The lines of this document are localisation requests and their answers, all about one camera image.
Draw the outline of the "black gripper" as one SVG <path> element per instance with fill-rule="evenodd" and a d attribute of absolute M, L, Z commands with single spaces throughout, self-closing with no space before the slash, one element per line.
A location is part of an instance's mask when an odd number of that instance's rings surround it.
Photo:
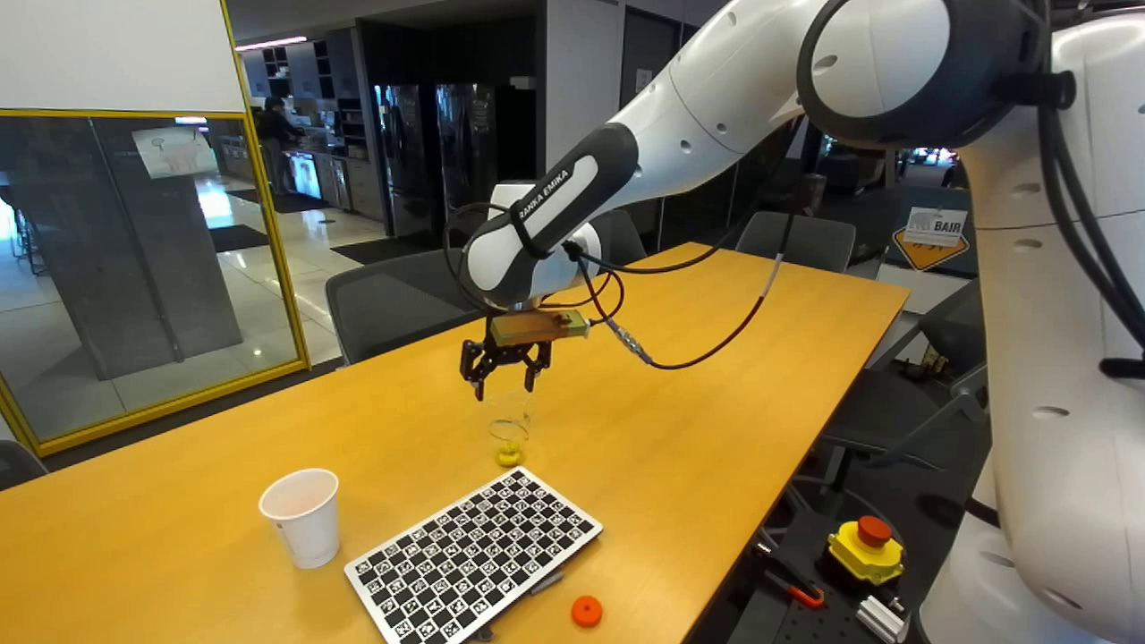
<path fill-rule="evenodd" d="M 487 401 L 487 381 L 496 367 L 526 367 L 526 389 L 537 389 L 542 374 L 551 367 L 551 343 L 526 343 L 526 346 L 496 346 L 490 342 L 490 319 L 478 342 L 463 343 L 463 381 L 472 383 L 476 401 Z"/>

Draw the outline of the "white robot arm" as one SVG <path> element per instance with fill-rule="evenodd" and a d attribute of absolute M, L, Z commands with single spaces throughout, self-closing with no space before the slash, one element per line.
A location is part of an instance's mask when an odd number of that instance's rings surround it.
<path fill-rule="evenodd" d="M 920 605 L 935 644 L 1145 644 L 1143 0 L 727 0 L 463 251 L 529 305 L 589 220 L 686 194 L 786 123 L 961 172 L 984 309 L 989 512 Z"/>

